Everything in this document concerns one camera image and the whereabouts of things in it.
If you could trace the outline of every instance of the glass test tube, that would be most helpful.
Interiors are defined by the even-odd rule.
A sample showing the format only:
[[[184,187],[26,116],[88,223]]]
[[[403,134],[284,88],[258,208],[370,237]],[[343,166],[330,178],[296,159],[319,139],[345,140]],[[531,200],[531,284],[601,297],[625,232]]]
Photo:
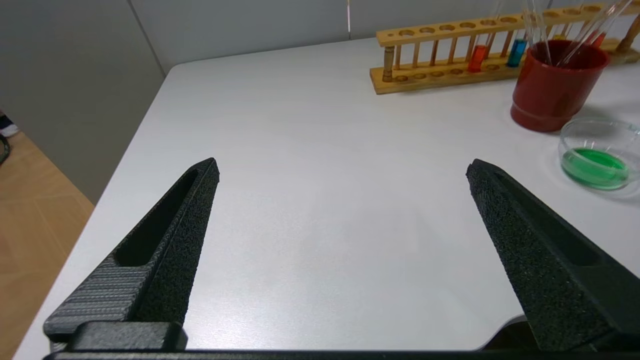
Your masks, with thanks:
[[[513,42],[513,46],[511,47],[511,52],[509,53],[509,58],[507,59],[508,67],[518,67],[520,66],[520,61],[522,60],[522,55],[524,54],[524,50],[527,48],[527,41],[524,37],[518,36],[520,30],[516,31],[516,40]]]
[[[493,10],[491,12],[491,19],[497,21],[500,17],[500,11],[502,10],[503,0],[495,0],[493,4]],[[476,46],[474,47],[474,51],[471,55],[471,60],[469,60],[469,72],[481,72],[482,71],[482,62],[487,57],[488,52],[491,51],[489,48],[489,44],[492,43],[491,39],[495,36],[493,34],[480,34],[477,37]]]
[[[471,55],[471,60],[469,60],[469,72],[480,72],[482,71],[482,62],[486,57],[487,51],[489,51],[488,44],[489,39],[491,38],[491,34],[480,34],[478,35],[476,46],[474,47],[474,52]]]

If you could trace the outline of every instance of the red test tube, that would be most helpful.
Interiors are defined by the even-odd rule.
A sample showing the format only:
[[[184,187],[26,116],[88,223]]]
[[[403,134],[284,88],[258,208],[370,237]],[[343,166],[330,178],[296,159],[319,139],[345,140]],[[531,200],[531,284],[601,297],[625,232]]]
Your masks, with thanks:
[[[482,62],[484,61],[486,51],[486,45],[478,44],[476,45],[476,47],[474,47],[474,52],[471,55],[471,60],[469,60],[469,72],[482,71]]]

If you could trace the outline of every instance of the test tube rack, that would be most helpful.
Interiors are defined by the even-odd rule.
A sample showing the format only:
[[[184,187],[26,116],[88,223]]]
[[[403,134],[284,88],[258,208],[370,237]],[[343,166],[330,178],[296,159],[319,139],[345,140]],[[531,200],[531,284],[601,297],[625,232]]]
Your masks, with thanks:
[[[547,33],[553,26],[591,20],[605,6],[604,3],[587,4],[580,10],[577,8],[554,8],[545,10],[543,15]],[[640,13],[640,0],[633,1],[622,15]],[[384,67],[375,67],[369,71],[376,94],[389,94],[427,88],[481,83],[484,81],[517,78],[524,61],[519,67],[507,67],[509,47],[514,32],[524,29],[522,14],[501,15],[495,19],[476,19],[459,22],[448,22],[410,28],[391,29],[376,32],[380,47],[385,48]],[[488,48],[491,49],[495,34],[506,32],[506,40],[499,53],[490,53],[485,58],[480,72],[469,72],[468,64],[476,38],[482,34],[489,34]],[[631,48],[631,43],[640,32],[640,15],[636,17],[627,35],[621,41],[606,38],[601,49],[607,51],[611,57],[611,64],[635,63],[640,60],[640,53]],[[469,37],[466,57],[454,57],[458,39]],[[446,60],[436,60],[438,44],[445,39],[451,39],[449,57]],[[423,42],[433,42],[430,61],[418,61],[420,45]],[[413,44],[413,61],[401,63],[403,46],[406,49]]]

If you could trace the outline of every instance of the blue test tube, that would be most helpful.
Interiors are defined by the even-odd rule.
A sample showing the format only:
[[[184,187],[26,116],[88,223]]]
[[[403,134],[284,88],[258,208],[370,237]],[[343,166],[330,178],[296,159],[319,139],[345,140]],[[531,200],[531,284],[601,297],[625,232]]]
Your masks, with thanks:
[[[517,38],[513,42],[513,46],[511,47],[511,53],[509,53],[509,59],[507,59],[508,67],[520,66],[520,60],[522,60],[522,55],[524,54],[524,49],[526,49],[526,47],[527,47],[527,41],[524,40],[523,38]]]

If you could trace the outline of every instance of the red container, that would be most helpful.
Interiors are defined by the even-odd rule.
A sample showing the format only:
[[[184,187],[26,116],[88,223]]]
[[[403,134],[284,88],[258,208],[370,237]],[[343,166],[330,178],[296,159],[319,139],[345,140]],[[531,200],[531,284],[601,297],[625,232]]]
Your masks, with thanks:
[[[549,40],[552,63],[557,63],[571,44]],[[513,90],[511,118],[527,129],[557,131],[574,116],[609,64],[609,55],[595,46],[585,46],[564,68],[543,62],[542,43],[527,50],[527,57]]]

